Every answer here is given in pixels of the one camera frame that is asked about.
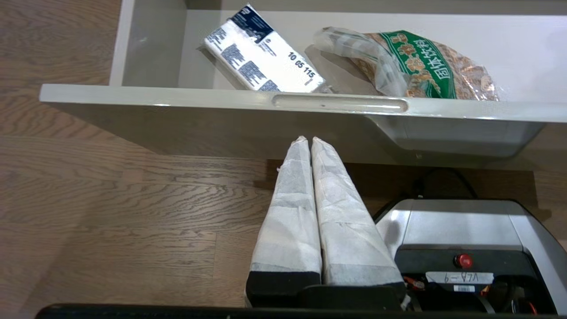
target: plastic bag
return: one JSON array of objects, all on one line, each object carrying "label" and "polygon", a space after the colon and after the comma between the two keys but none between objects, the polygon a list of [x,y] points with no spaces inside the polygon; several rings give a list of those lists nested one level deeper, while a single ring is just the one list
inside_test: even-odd
[{"label": "plastic bag", "polygon": [[384,95],[499,100],[482,65],[407,31],[361,34],[329,27],[314,42],[319,50],[350,58]]}]

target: black cable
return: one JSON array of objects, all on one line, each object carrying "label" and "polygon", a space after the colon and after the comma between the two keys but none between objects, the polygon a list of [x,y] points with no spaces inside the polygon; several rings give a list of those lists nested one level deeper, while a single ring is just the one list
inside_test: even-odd
[{"label": "black cable", "polygon": [[479,196],[477,195],[475,189],[471,186],[471,184],[468,182],[468,180],[463,176],[463,174],[461,174],[461,172],[457,171],[454,168],[451,167],[435,167],[431,170],[429,170],[427,173],[425,173],[421,178],[418,178],[415,180],[415,182],[413,182],[413,192],[416,195],[416,197],[418,196],[424,196],[424,191],[425,191],[425,179],[430,176],[431,174],[433,174],[436,171],[440,171],[440,170],[445,170],[445,171],[450,171],[453,174],[455,174],[455,176],[457,176],[457,178],[460,180],[460,182],[467,188],[469,194],[471,195],[472,198],[477,199],[479,198]]}]

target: red button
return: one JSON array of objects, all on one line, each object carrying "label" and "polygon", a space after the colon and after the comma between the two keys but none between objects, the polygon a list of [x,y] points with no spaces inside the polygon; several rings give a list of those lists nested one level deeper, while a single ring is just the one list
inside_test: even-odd
[{"label": "red button", "polygon": [[472,258],[467,254],[458,255],[456,258],[457,266],[461,268],[471,268],[472,267]]}]

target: white fabric cover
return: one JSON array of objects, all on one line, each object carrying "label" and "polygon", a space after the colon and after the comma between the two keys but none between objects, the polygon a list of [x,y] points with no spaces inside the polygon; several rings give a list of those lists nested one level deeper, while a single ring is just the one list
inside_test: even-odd
[{"label": "white fabric cover", "polygon": [[309,144],[291,143],[252,255],[251,271],[321,274]]},{"label": "white fabric cover", "polygon": [[315,137],[311,147],[323,248],[323,283],[377,286],[403,282],[341,158]]}]

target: barcode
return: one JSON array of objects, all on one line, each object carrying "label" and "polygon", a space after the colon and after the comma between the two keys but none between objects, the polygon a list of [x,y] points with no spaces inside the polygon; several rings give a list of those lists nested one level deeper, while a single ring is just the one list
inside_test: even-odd
[{"label": "barcode", "polygon": [[458,292],[474,292],[475,286],[454,285],[453,289],[454,289],[454,291],[458,291]]}]

